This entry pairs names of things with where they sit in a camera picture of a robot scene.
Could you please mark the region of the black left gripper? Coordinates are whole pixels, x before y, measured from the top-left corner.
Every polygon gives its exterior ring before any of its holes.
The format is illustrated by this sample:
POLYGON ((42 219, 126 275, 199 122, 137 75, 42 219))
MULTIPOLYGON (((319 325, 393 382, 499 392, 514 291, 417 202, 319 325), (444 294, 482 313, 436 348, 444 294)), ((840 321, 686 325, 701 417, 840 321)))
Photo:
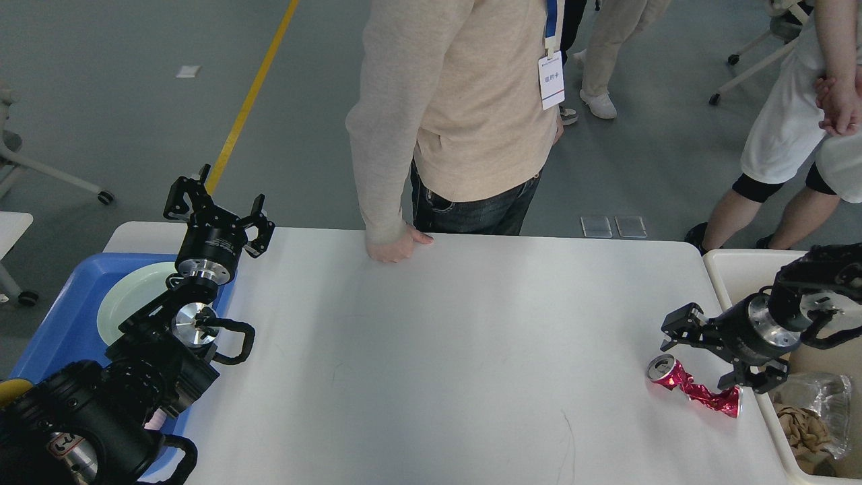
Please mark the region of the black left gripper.
POLYGON ((188 226, 176 256, 176 272, 184 277, 199 276, 217 284, 228 284, 235 278, 243 248, 247 255, 258 258, 268 250, 276 224, 263 209, 265 194, 255 197, 251 212, 239 218, 239 230, 219 229, 218 213, 213 208, 205 182, 211 166, 204 164, 198 178, 178 177, 169 189, 163 217, 184 221, 188 226), (255 228, 255 238, 247 230, 255 228))

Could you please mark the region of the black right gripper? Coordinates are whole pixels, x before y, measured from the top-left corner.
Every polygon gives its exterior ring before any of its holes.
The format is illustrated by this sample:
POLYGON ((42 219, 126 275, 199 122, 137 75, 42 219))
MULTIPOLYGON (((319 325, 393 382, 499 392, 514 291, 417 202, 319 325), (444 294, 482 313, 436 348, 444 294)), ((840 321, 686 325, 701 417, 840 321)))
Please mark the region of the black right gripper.
POLYGON ((733 370, 718 381, 720 390, 751 387, 757 394, 768 393, 787 381, 789 361, 772 361, 801 345, 799 331, 779 325, 768 310, 766 294, 751 294, 717 317, 705 317, 696 302, 667 314, 661 326, 665 335, 661 351, 676 345, 706 349, 733 363, 733 370), (764 366, 751 371, 751 366, 764 366))

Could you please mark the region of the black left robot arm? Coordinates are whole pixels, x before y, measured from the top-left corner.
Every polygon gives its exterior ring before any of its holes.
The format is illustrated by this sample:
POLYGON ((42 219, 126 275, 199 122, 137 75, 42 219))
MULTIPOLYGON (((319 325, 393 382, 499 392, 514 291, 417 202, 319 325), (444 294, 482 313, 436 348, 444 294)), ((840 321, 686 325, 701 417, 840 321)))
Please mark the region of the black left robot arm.
POLYGON ((164 482, 188 480, 197 446, 147 422, 159 411, 178 418, 219 377, 215 363, 249 358, 255 328, 209 305, 234 279, 241 253, 260 257, 276 228, 264 195, 246 217, 216 205, 205 188, 209 170, 170 188, 164 217, 187 224, 178 282, 120 323, 105 353, 110 364, 77 361, 40 383, 2 384, 3 484, 139 484, 163 448, 182 452, 164 482))

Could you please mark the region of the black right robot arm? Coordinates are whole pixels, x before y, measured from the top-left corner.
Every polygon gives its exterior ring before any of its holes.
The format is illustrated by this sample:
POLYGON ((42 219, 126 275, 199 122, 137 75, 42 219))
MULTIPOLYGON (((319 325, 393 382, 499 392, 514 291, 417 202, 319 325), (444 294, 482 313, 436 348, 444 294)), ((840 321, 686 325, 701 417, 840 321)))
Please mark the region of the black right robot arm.
POLYGON ((821 331, 861 300, 861 245, 813 246, 782 266, 773 283, 716 317, 692 302, 665 317, 662 350, 678 344, 705 349, 730 363, 721 390, 750 387, 763 394, 787 381, 785 355, 801 345, 828 350, 860 336, 860 328, 821 331))

